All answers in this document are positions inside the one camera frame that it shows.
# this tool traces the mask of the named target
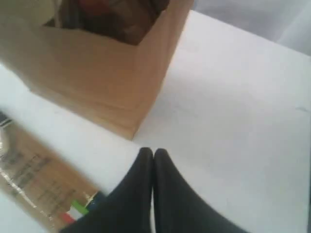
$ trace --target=plastic packaging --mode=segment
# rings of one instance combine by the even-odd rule
[[[104,199],[95,186],[1,112],[0,190],[52,232]]]

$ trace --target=packaged item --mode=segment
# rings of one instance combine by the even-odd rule
[[[94,185],[1,112],[0,191],[52,232],[104,199]]]

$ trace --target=white backdrop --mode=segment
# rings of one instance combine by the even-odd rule
[[[310,0],[196,0],[194,9],[311,55]]]

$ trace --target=white table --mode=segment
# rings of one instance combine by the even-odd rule
[[[3,66],[0,109],[106,192],[140,146],[162,147],[208,204],[249,232],[307,232],[311,62],[301,53],[191,12],[133,142],[33,95]],[[0,208],[8,232],[45,232],[9,199]]]

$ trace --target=open box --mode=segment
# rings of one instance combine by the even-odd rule
[[[138,46],[0,22],[0,60],[31,91],[128,139],[155,101],[193,0],[171,0]]]

